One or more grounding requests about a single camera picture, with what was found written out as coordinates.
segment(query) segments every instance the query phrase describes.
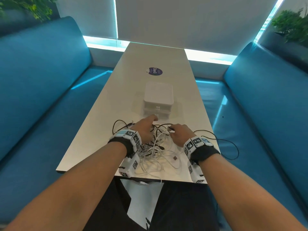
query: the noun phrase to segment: blue bench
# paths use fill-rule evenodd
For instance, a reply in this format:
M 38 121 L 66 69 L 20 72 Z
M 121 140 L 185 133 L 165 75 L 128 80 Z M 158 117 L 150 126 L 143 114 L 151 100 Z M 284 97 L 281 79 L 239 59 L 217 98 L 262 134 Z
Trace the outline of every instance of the blue bench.
M 55 169 L 112 68 L 91 66 L 71 17 L 0 38 L 0 48 L 0 223 L 8 223 L 60 177 Z M 251 43 L 225 81 L 197 85 L 215 134 L 240 150 L 230 162 L 308 228 L 307 81 L 302 71 Z M 236 157 L 232 144 L 219 146 Z M 230 230 L 219 208 L 218 218 L 221 230 Z

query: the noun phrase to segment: purple sticker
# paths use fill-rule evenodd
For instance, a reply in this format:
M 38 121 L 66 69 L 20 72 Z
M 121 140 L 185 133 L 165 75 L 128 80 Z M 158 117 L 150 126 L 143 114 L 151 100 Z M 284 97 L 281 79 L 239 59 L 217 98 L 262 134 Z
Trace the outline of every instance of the purple sticker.
M 156 67 L 150 67 L 147 72 L 151 75 L 161 75 L 163 73 L 161 69 Z

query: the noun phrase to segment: forearm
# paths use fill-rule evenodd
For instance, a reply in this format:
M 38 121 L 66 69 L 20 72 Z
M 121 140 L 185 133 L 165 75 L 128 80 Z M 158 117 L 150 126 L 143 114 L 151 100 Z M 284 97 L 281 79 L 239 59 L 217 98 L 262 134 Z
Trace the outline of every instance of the forearm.
M 82 230 L 125 155 L 123 144 L 105 145 L 34 198 L 6 231 Z
M 234 231 L 306 230 L 271 194 L 221 155 L 212 155 L 200 167 Z

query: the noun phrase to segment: table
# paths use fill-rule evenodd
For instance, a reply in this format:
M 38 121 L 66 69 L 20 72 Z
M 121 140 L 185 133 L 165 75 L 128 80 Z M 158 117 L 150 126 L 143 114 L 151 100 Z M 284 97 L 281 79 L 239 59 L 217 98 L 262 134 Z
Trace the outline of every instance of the table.
M 151 75 L 148 73 L 150 68 L 158 68 L 162 74 Z M 186 124 L 193 131 L 213 131 L 184 49 L 130 43 L 56 170 L 68 171 L 104 146 L 112 135 L 112 126 L 116 120 L 130 123 L 143 118 L 142 105 L 148 81 L 173 85 L 174 105 L 170 118 L 157 123 L 180 123 Z M 115 129 L 122 126 L 118 122 Z M 218 149 L 217 142 L 210 141 Z M 174 151 L 182 151 L 175 145 L 172 147 Z M 192 182 L 187 168 L 188 159 L 184 153 L 180 154 L 180 160 L 181 170 L 167 163 L 163 165 L 164 171 L 152 175 L 163 181 Z M 136 178 L 158 180 L 149 174 L 136 175 Z

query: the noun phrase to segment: black pants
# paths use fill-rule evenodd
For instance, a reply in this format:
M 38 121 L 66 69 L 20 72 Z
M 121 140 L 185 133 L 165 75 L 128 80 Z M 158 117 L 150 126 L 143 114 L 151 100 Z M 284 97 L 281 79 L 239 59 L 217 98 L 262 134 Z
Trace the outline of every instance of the black pants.
M 131 198 L 120 179 L 113 179 L 84 231 L 144 231 L 145 229 L 127 215 L 130 202 Z M 219 231 L 215 213 L 207 185 L 165 182 L 154 210 L 150 230 Z

